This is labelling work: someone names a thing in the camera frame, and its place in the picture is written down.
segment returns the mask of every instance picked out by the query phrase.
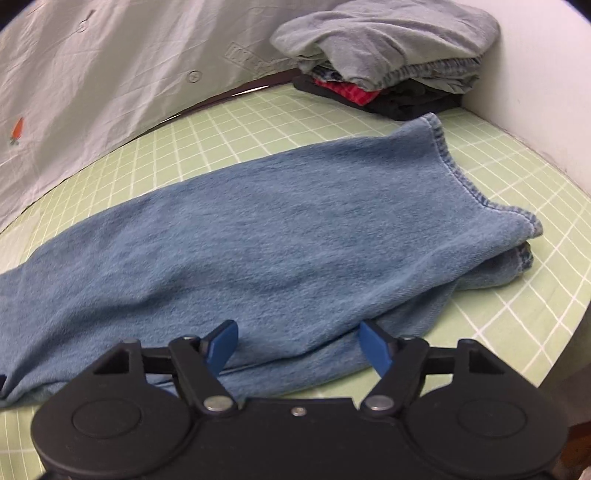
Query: jeans hem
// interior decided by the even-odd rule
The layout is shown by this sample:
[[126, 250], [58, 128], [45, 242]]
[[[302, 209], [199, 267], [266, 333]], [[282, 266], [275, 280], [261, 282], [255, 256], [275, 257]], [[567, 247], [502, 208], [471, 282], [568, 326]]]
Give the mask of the jeans hem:
[[[531, 238], [535, 238], [544, 233], [542, 223], [533, 213], [520, 207], [501, 205], [499, 203], [492, 202], [476, 187], [476, 185], [472, 183], [471, 180], [469, 180], [464, 175], [464, 172], [462, 172], [461, 168], [457, 165], [456, 161], [452, 158], [452, 155], [449, 153], [447, 143], [445, 140], [445, 134], [443, 132], [443, 127], [441, 125], [441, 122], [437, 118], [437, 115], [435, 115], [434, 113], [428, 113], [427, 115], [423, 115], [421, 119], [426, 121], [431, 127], [433, 140], [435, 142], [435, 145], [437, 146], [439, 157], [441, 158], [442, 162], [445, 163], [452, 175], [455, 176], [455, 178], [462, 184], [462, 186], [468, 191], [468, 193], [470, 193], [470, 195], [478, 203], [480, 203], [485, 208], [490, 208], [492, 210], [497, 210], [500, 212], [511, 212], [526, 218], [526, 220], [531, 225]], [[519, 248], [521, 268], [523, 271], [525, 271], [531, 267], [534, 257], [531, 254], [530, 246], [527, 242], [520, 245]]]

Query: printed pattern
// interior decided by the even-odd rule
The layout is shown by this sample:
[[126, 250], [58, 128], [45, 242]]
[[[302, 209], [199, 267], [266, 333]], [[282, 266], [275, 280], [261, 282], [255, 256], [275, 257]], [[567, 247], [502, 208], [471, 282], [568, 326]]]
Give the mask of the printed pattern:
[[[539, 384], [591, 299], [591, 200], [539, 155], [479, 117], [455, 109], [440, 118], [451, 154], [470, 179], [491, 200], [535, 212], [545, 234], [531, 243], [531, 271], [505, 287], [455, 295], [427, 340], [455, 346], [458, 338], [476, 338]], [[288, 85], [237, 96], [98, 160], [37, 201], [3, 235], [40, 216], [24, 261], [70, 225], [156, 188], [302, 145], [386, 135], [397, 125]], [[366, 370], [299, 396], [359, 401], [376, 380]], [[429, 380], [429, 388], [449, 381]], [[2, 480], [33, 480], [41, 472], [29, 435], [33, 412], [26, 407], [0, 414]]]

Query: orange carrot print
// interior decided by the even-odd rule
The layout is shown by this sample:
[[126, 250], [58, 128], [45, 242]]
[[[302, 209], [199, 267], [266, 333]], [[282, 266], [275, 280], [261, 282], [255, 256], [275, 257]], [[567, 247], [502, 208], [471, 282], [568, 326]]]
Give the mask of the orange carrot print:
[[17, 124], [14, 126], [12, 130], [12, 135], [10, 136], [10, 144], [11, 145], [18, 145], [18, 139], [21, 138], [22, 135], [22, 125], [24, 123], [24, 117], [20, 117], [18, 119]]

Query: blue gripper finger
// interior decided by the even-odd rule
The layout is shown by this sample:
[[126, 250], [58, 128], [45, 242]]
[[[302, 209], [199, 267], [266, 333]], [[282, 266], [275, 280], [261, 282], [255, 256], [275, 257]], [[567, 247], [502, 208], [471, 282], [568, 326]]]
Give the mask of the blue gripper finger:
[[393, 360], [388, 346], [394, 339], [374, 322], [364, 320], [359, 324], [359, 346], [380, 377], [392, 366]]
[[238, 324], [234, 320], [226, 320], [202, 338], [201, 345], [208, 370], [218, 376], [238, 345]]

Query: stitching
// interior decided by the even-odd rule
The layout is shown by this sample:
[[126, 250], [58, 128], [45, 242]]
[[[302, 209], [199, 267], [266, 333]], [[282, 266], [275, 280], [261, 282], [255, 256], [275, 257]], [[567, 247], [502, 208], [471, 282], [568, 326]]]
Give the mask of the stitching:
[[457, 181], [464, 187], [464, 189], [470, 193], [470, 195], [483, 207], [489, 208], [492, 210], [497, 210], [499, 212], [510, 212], [516, 213], [521, 215], [522, 217], [526, 218], [526, 220], [530, 223], [532, 227], [532, 238], [540, 236], [543, 233], [543, 227], [540, 220], [531, 212], [516, 206], [508, 206], [508, 205], [500, 205], [499, 203], [492, 202], [489, 200], [477, 187], [469, 180], [464, 173], [461, 171], [460, 167], [456, 164], [456, 161], [452, 158], [447, 149], [447, 144], [445, 142], [445, 134], [443, 132], [443, 127], [441, 126], [441, 122], [437, 118], [437, 116], [433, 113], [428, 113], [427, 115], [423, 115], [421, 120], [426, 122], [431, 131], [431, 135], [433, 137], [433, 141], [437, 147], [439, 157], [444, 165], [448, 168], [448, 170], [452, 173], [452, 175], [456, 178]]

